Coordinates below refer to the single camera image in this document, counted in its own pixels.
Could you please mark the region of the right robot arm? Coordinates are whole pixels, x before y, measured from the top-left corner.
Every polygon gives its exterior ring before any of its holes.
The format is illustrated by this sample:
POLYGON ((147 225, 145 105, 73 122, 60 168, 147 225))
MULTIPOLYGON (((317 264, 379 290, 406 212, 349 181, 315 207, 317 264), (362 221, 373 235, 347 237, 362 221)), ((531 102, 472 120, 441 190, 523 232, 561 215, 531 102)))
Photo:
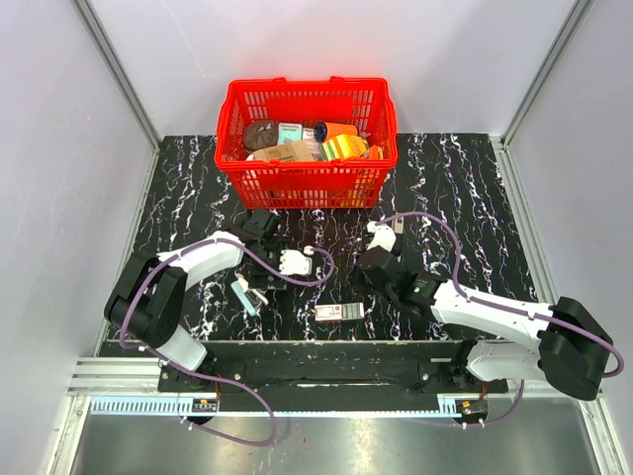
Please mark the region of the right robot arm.
POLYGON ((501 379, 544 381, 581 401, 596 398, 606 374, 612 338, 583 304, 562 297, 554 305, 520 302, 445 279, 412 273, 391 252, 361 254, 362 279, 416 322, 434 320, 495 336, 470 341, 454 359, 451 383, 463 392, 501 379))

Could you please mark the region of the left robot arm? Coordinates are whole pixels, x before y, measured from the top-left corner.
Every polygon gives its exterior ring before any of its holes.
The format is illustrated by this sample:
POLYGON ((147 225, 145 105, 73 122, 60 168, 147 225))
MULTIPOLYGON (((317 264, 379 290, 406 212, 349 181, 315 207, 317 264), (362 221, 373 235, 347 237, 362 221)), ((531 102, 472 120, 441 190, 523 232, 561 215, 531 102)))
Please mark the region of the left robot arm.
POLYGON ((280 219, 258 209, 241 221, 212 234, 220 243, 194 244, 153 254, 134 252, 112 291, 105 319, 163 358, 181 366, 180 380, 193 391, 209 388, 215 377, 206 348, 180 325, 186 292, 216 273, 241 266, 230 288, 246 312, 256 316, 268 303, 265 293, 284 290, 286 283, 266 270, 248 254, 251 251, 268 265, 278 268, 282 249, 288 243, 277 234, 280 219))

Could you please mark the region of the light blue stapler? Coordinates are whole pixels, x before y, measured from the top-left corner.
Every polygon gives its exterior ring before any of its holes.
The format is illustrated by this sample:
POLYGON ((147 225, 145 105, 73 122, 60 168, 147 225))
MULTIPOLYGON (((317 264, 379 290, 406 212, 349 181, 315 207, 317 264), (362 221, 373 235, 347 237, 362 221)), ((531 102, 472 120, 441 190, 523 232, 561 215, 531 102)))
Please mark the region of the light blue stapler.
POLYGON ((230 288, 250 317, 260 315, 261 309, 269 304, 265 295, 249 286, 248 281, 241 275, 230 284, 230 288))

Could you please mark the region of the beige stapler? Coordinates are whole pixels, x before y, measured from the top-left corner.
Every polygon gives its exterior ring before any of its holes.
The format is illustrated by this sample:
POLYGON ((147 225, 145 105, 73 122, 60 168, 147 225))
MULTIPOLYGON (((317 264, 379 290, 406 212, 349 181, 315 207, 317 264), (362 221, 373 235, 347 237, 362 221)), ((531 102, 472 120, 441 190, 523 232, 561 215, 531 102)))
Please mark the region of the beige stapler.
POLYGON ((397 236, 402 235, 404 233, 404 220, 396 219, 391 221, 391 227, 397 236))

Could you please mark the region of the red white staple box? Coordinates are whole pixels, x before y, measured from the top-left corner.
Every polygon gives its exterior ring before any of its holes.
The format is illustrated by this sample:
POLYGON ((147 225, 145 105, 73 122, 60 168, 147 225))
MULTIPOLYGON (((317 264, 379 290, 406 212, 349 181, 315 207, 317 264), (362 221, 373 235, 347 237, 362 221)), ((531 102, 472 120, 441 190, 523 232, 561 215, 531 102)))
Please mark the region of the red white staple box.
POLYGON ((315 320, 318 323, 360 321, 365 318, 362 303, 317 305, 315 320))

